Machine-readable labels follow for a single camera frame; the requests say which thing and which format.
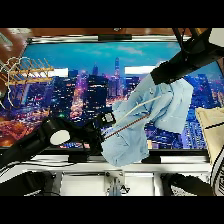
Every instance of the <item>white cable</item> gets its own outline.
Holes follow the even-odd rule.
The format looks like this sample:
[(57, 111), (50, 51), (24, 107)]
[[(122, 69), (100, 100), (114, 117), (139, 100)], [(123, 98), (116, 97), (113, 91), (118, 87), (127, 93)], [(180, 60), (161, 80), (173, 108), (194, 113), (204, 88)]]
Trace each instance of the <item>white cable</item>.
[(9, 65), (10, 60), (12, 60), (12, 59), (17, 59), (17, 60), (18, 60), (18, 62), (16, 62), (15, 64), (13, 64), (13, 66), (7, 71), (7, 75), (8, 75), (8, 101), (9, 101), (9, 103), (11, 104), (12, 107), (14, 107), (14, 105), (13, 105), (11, 99), (10, 99), (10, 96), (9, 96), (10, 93), (11, 93), (11, 89), (10, 89), (10, 87), (9, 87), (9, 76), (10, 76), (10, 72), (12, 71), (12, 69), (13, 69), (16, 65), (19, 65), (19, 64), (20, 64), (20, 62), (21, 62), (22, 59), (25, 59), (25, 58), (28, 59), (28, 60), (30, 60), (30, 58), (28, 58), (28, 57), (22, 57), (22, 58), (11, 57), (11, 58), (9, 58), (8, 61), (2, 66), (2, 68), (1, 68), (1, 70), (0, 70), (0, 72), (2, 72), (3, 68), (6, 67), (7, 65)]
[(132, 108), (128, 113), (126, 113), (122, 118), (120, 118), (120, 119), (114, 124), (113, 128), (116, 127), (118, 123), (120, 123), (125, 117), (127, 117), (131, 112), (133, 112), (133, 111), (136, 110), (137, 108), (139, 108), (139, 107), (141, 107), (141, 106), (143, 106), (143, 105), (145, 105), (145, 104), (147, 104), (147, 103), (150, 103), (150, 102), (152, 102), (152, 101), (154, 101), (154, 100), (157, 100), (157, 99), (159, 99), (160, 97), (161, 97), (161, 96), (157, 96), (157, 97), (155, 97), (155, 98), (153, 98), (153, 99), (150, 99), (150, 100), (147, 100), (147, 101), (145, 101), (145, 102), (143, 102), (143, 103), (137, 104), (136, 107)]

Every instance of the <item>blue garment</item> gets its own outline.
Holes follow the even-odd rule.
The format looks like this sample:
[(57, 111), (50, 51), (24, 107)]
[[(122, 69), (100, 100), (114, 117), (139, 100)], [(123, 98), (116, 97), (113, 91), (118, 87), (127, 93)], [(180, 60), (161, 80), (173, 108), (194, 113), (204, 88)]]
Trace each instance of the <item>blue garment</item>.
[(151, 75), (146, 76), (125, 102), (116, 102), (113, 113), (118, 122), (137, 104), (161, 96), (159, 99), (140, 106), (113, 128), (124, 127), (146, 114), (150, 116), (127, 129), (108, 138), (102, 143), (104, 158), (114, 166), (124, 166), (138, 162), (149, 155), (144, 131), (146, 123), (152, 121), (157, 128), (169, 132), (182, 133), (187, 117), (193, 87), (184, 79), (171, 84), (155, 85)]

